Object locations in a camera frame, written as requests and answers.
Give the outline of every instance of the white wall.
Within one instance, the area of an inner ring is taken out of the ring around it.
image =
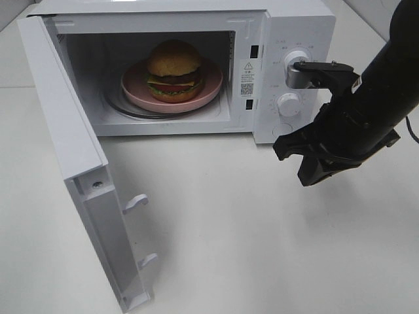
[[[340,7],[342,6],[342,0],[322,0],[332,11],[334,15],[338,15]]]
[[[400,0],[345,0],[377,33],[389,39],[390,21]]]
[[[0,31],[34,0],[0,0]]]

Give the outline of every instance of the tabletop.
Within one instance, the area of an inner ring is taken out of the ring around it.
[[[328,60],[361,73],[384,41],[348,6]],[[0,33],[0,311],[117,314],[62,181],[16,22]],[[317,106],[328,100],[319,94]],[[419,131],[419,113],[411,114]],[[417,145],[303,188],[251,135],[104,137],[136,254],[158,253],[155,299],[135,314],[417,313]]]

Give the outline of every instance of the cheese slice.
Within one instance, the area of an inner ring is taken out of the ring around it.
[[[157,77],[155,77],[154,75],[150,75],[149,79],[147,80],[147,83],[149,84],[158,84],[158,85],[176,85],[176,86],[194,86],[195,85],[195,81],[190,81],[188,83],[179,83],[179,84],[167,84],[167,83],[163,83],[160,82],[158,80]]]

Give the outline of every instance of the microwave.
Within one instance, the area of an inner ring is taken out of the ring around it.
[[[257,144],[310,122],[316,90],[285,81],[297,61],[325,61],[335,17],[321,0],[44,0],[18,21],[64,183],[123,312],[153,296],[157,255],[135,256],[100,136],[249,133]],[[156,113],[121,77],[170,39],[216,64],[223,81],[201,108]]]

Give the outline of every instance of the bottom bun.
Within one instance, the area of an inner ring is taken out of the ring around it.
[[[149,92],[151,93],[151,95],[155,99],[164,101],[165,103],[182,103],[184,101],[188,101],[188,100],[194,98],[195,96],[197,96],[201,92],[203,87],[204,87],[204,82],[201,82],[201,84],[199,84],[199,86],[197,86],[193,90],[190,90],[188,92],[179,93],[179,94],[174,94],[174,95],[158,94],[158,93],[154,92],[154,90],[152,88],[149,88]]]

